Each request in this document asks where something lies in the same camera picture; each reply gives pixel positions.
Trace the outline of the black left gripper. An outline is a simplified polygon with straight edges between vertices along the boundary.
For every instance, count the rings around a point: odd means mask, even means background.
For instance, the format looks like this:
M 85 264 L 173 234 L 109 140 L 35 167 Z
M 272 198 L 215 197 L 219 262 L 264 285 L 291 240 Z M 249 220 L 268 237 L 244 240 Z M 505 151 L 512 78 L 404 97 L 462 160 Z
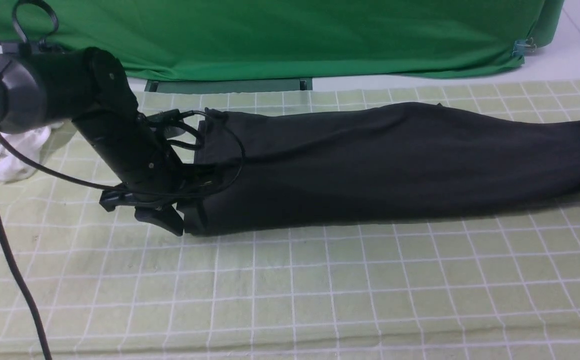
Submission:
M 174 147 L 200 150 L 204 141 L 185 123 L 189 112 L 160 112 L 134 118 L 116 112 L 99 114 L 99 155 L 120 180 L 101 193 L 99 203 L 108 212 L 135 207 L 134 218 L 178 237 L 184 219 L 173 203 L 198 198 L 218 187 L 216 164 L 184 164 Z

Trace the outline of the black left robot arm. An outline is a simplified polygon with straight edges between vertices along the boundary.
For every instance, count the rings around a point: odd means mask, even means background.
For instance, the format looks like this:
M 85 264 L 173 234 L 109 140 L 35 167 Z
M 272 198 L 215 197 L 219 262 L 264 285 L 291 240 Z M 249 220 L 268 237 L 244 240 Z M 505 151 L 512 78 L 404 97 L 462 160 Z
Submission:
M 217 164 L 185 164 L 174 151 L 200 150 L 184 123 L 193 111 L 139 111 L 121 62 L 89 47 L 67 53 L 0 54 L 0 132 L 21 134 L 71 120 L 120 184 L 103 186 L 107 212 L 133 207 L 137 221 L 174 235 L 203 230 L 203 199 L 219 189 Z

